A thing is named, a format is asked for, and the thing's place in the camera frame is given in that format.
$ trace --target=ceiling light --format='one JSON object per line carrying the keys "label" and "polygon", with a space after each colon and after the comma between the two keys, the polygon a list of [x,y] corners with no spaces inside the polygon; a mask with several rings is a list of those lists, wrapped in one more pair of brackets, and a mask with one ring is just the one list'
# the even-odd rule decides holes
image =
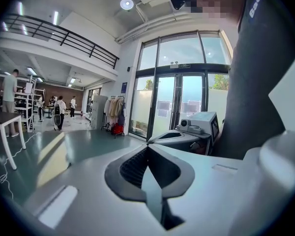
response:
{"label": "ceiling light", "polygon": [[18,3],[19,15],[23,16],[23,5],[21,2]]}
{"label": "ceiling light", "polygon": [[133,7],[133,1],[132,0],[121,0],[120,2],[120,6],[124,9],[124,10],[130,10]]}
{"label": "ceiling light", "polygon": [[5,22],[3,22],[2,25],[3,25],[3,29],[4,29],[5,31],[8,31],[8,27],[6,26]]}
{"label": "ceiling light", "polygon": [[54,25],[55,26],[57,25],[57,17],[58,17],[58,12],[55,11],[55,13],[54,13]]}
{"label": "ceiling light", "polygon": [[32,75],[37,75],[37,73],[33,70],[33,68],[28,67],[28,71],[32,74]]}
{"label": "ceiling light", "polygon": [[26,27],[25,27],[25,25],[22,25],[22,28],[23,28],[23,33],[24,33],[24,35],[26,35],[26,36],[27,36],[28,32],[27,32],[27,30],[26,30]]}

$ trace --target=black metal railing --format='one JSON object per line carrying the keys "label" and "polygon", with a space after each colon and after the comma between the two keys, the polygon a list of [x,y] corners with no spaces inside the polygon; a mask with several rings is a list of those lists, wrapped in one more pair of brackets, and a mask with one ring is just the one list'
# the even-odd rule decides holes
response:
{"label": "black metal railing", "polygon": [[113,69],[119,59],[111,52],[87,38],[84,38],[63,27],[56,26],[47,21],[30,16],[7,14],[3,18],[1,30],[27,35],[45,41],[55,41],[60,43],[61,46],[70,46],[76,50],[86,53],[89,58],[96,58],[107,63]]}

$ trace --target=gray floor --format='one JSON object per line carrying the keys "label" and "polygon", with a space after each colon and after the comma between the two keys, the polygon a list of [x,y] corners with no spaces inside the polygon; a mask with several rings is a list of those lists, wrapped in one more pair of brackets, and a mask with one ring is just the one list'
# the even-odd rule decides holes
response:
{"label": "gray floor", "polygon": [[[68,129],[72,128],[72,122],[66,122],[66,124]],[[25,141],[32,135],[35,134],[24,133]],[[62,138],[50,148],[51,144],[61,136]],[[19,137],[8,138],[8,143],[12,155],[22,148]],[[14,157],[17,170],[12,170],[9,162],[6,164],[7,180],[10,190],[13,192],[14,201],[22,205],[43,181],[65,171],[68,163],[79,163],[84,159],[121,148],[129,148],[131,151],[143,143],[143,141],[130,136],[118,136],[115,139],[109,132],[100,130],[38,133],[26,143],[26,150],[22,150]],[[0,176],[5,173],[3,166],[5,159],[6,154],[0,136]],[[0,184],[0,189],[3,194],[11,197],[7,182]]]}
{"label": "gray floor", "polygon": [[[52,118],[47,118],[48,113],[45,113],[45,117],[42,122],[39,122],[38,114],[34,113],[34,128],[35,132],[54,131],[54,123]],[[90,130],[90,121],[80,115],[75,115],[74,118],[70,116],[64,116],[62,131],[75,131],[75,130]]]}

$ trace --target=round ceiling light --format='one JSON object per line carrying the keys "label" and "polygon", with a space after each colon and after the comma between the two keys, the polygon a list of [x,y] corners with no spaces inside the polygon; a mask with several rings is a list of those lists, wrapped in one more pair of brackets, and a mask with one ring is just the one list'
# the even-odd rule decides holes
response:
{"label": "round ceiling light", "polygon": [[133,7],[133,1],[132,0],[121,0],[120,2],[120,6],[124,9],[124,10],[130,10]]}

